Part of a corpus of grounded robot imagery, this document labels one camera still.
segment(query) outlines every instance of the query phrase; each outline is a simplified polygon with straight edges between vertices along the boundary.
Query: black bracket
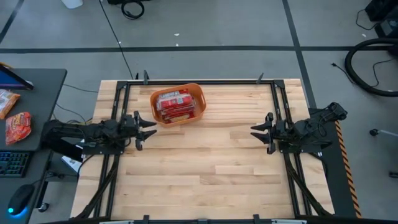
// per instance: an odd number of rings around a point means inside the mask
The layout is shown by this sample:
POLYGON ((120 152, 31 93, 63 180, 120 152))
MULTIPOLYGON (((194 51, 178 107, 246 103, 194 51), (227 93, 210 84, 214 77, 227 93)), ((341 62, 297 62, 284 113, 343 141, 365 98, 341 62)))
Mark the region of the black bracket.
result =
POLYGON ((127 81, 118 81, 116 84, 116 90, 121 90, 127 85, 127 81))
POLYGON ((261 80, 262 80, 262 77, 264 76, 264 72, 263 73, 261 73, 261 75, 259 76, 259 78, 257 79, 257 81, 256 81, 256 84, 261 84, 261 80))
POLYGON ((253 215, 253 221, 254 221, 254 224, 260 224, 260 216, 259 216, 259 214, 254 214, 253 215))
POLYGON ((198 224, 208 224, 208 220, 207 219, 199 219, 198 220, 198 224))
POLYGON ((285 88, 285 81, 284 80, 274 80, 275 85, 279 88, 285 88))
POLYGON ((147 70, 144 70, 144 85, 148 85, 149 75, 147 70))
POLYGON ((280 153, 318 153, 322 152, 322 149, 331 145, 330 141, 325 141, 321 145, 305 145, 305 146, 292 146, 287 142, 279 141, 279 152, 280 153))
POLYGON ((79 142, 77 145, 83 148, 82 154, 84 155, 121 155, 124 153, 124 147, 90 147, 90 143, 83 142, 79 142))
POLYGON ((144 215, 144 218, 142 218, 142 224, 149 224, 149 215, 144 215))

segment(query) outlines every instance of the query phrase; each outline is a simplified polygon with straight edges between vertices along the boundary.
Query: red packaging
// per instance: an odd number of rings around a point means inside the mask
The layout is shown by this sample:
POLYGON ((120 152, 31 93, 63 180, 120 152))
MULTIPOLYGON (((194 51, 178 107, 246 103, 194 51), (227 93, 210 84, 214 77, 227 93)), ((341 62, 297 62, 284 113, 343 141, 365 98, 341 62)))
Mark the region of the red packaging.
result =
POLYGON ((166 123, 174 123, 195 117, 195 101, 187 89, 164 93, 157 97, 156 110, 166 123))
POLYGON ((193 103, 192 96, 189 94, 179 94, 168 98, 160 99, 157 104, 157 110, 166 110, 176 106, 186 106, 193 103))
POLYGON ((14 144, 26 138, 32 128, 30 128, 31 115, 29 112, 22 112, 11 116, 6 120, 6 144, 14 144))
POLYGON ((179 116, 174 116, 173 118, 165 119, 164 121, 166 124, 174 123, 177 121, 183 121, 185 119, 190 119, 194 118, 195 116, 193 115, 193 112, 187 113, 187 114, 181 114, 179 116))

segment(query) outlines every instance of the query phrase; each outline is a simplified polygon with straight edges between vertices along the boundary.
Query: orange basket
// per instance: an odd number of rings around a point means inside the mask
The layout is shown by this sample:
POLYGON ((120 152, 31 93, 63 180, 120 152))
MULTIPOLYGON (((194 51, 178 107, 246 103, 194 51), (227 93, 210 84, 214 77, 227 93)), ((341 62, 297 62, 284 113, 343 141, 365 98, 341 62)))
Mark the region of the orange basket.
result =
POLYGON ((189 83, 185 85, 180 85, 172 88, 168 88, 165 90, 159 90, 154 92, 150 96, 150 105, 152 107, 152 115, 154 115, 155 120, 165 128, 171 128, 177 125, 186 124, 189 122, 198 121, 203 116, 205 109, 206 109, 206 100, 205 96, 203 95, 203 91, 200 88, 200 85, 195 83, 189 83), (186 119, 183 121, 177 121, 174 123, 166 124, 165 121, 162 119, 160 113, 156 110, 156 100, 160 94, 163 93, 170 93, 173 91, 185 90, 187 89, 189 93, 192 95, 193 100, 195 101, 195 110, 193 112, 194 118, 186 119))

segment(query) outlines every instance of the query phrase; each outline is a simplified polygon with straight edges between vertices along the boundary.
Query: yellow and black hazard tape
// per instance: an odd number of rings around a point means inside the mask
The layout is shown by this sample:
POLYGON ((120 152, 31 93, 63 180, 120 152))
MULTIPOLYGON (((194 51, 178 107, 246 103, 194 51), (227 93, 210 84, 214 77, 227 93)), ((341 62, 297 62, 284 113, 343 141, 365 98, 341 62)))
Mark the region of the yellow and black hazard tape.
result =
POLYGON ((336 121, 335 123, 336 123, 338 141, 340 142, 341 155, 343 156, 343 162, 344 162, 344 166, 345 166, 346 173, 347 173, 349 190, 351 191, 351 197, 352 197, 353 203, 354 203, 355 214, 358 218, 362 218, 361 211, 359 210, 358 198, 357 198, 356 192, 355 192, 353 176, 351 175, 351 169, 349 168, 347 151, 344 146, 343 133, 341 132, 340 123, 338 121, 336 121))

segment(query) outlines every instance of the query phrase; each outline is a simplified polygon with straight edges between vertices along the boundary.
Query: computer mouse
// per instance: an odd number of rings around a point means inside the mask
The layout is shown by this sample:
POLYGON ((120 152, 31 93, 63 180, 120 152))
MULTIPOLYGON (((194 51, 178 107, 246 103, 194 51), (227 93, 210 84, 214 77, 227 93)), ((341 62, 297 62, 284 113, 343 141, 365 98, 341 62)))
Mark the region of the computer mouse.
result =
POLYGON ((35 187, 31 184, 20 186, 10 199, 8 204, 8 213, 11 215, 20 214, 29 203, 34 189, 35 187))

